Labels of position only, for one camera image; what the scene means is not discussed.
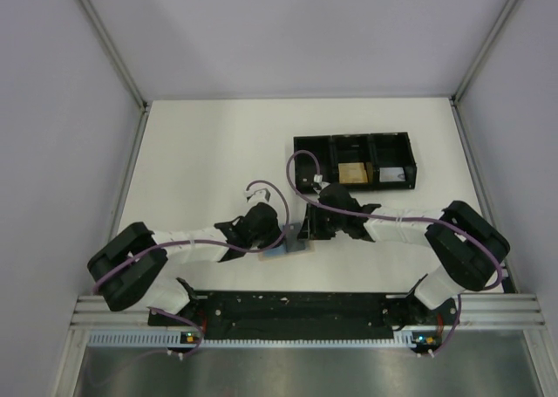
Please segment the beige card holder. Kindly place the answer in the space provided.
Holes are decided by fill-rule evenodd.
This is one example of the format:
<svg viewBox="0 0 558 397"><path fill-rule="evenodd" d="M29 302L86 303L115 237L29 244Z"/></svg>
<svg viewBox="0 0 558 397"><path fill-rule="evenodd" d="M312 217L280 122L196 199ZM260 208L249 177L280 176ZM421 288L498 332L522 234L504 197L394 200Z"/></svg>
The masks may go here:
<svg viewBox="0 0 558 397"><path fill-rule="evenodd" d="M306 251L299 252L299 253L294 253L294 254L287 254L286 256L283 256L283 257L268 258L268 259L261 258L261 253L260 253L260 254L258 255L258 259L259 259L260 261L262 261L262 262L268 262L268 261L272 261L272 260L279 259L279 258L284 258L284 257L297 257L297 256L300 256L300 255L302 255L302 254L310 253L310 252L313 251L313 244L312 244L312 242L310 242L310 241L306 241L306 242L307 242L307 244L308 244L308 248L307 248Z"/></svg>

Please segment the dark grey card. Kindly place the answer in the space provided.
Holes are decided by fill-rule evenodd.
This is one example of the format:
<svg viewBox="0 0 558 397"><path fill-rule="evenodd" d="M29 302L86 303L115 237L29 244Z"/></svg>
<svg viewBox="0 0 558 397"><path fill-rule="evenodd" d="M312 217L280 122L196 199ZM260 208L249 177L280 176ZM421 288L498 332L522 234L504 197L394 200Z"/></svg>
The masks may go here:
<svg viewBox="0 0 558 397"><path fill-rule="evenodd" d="M283 240L283 246L286 254L294 254L307 250L307 242L304 239L298 238L302 226L300 222L291 222L285 227L286 234Z"/></svg>

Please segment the light blue card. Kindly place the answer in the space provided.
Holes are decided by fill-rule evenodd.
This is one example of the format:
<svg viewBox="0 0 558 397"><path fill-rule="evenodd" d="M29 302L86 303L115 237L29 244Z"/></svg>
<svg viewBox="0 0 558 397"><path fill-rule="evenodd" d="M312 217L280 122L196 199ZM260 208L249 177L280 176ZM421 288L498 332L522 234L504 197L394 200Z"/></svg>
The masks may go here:
<svg viewBox="0 0 558 397"><path fill-rule="evenodd" d="M283 257L288 254L288 251L284 245L280 247L276 247L274 249L265 250L261 253L261 258L268 259L268 258L276 258L276 257Z"/></svg>

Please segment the black three-compartment tray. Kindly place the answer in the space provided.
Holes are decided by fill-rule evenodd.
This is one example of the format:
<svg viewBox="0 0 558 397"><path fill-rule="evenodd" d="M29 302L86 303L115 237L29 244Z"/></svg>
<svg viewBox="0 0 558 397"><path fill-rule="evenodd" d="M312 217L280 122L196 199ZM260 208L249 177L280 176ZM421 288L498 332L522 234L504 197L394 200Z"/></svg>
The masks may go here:
<svg viewBox="0 0 558 397"><path fill-rule="evenodd" d="M363 162L368 173L368 183L340 183L352 191L411 190L416 186L417 164L408 133L298 136L293 139L293 147L296 152L311 152L310 156L299 154L294 160L296 187L304 194L313 191L311 183L316 164L325 181L340 183L339 163ZM403 168L406 181L381 183L379 169L392 167Z"/></svg>

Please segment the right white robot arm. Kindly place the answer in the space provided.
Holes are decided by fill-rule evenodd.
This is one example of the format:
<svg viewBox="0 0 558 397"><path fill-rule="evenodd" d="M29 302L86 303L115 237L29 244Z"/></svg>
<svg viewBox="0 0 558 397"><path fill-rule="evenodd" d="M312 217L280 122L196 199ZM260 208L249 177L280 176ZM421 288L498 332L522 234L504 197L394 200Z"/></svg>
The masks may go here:
<svg viewBox="0 0 558 397"><path fill-rule="evenodd" d="M429 322L449 298L484 291L503 279L501 263L509 241L468 203L455 200L442 209L394 209L360 204L339 183L324 185L306 200L303 228L310 240L330 240L343 232L369 243L405 243L432 250L439 266L410 292L406 310L420 324Z"/></svg>

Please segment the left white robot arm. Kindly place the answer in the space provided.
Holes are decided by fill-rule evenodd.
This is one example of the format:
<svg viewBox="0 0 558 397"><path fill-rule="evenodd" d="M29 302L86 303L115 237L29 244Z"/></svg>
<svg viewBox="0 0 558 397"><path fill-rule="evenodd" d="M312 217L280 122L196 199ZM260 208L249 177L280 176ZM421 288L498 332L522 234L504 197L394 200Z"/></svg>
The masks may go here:
<svg viewBox="0 0 558 397"><path fill-rule="evenodd" d="M275 248L283 243L286 228L266 202L201 230L152 231L134 222L97 252L87 269L93 290L111 311L157 308L184 325L198 311L194 288L187 282L189 264L221 264Z"/></svg>

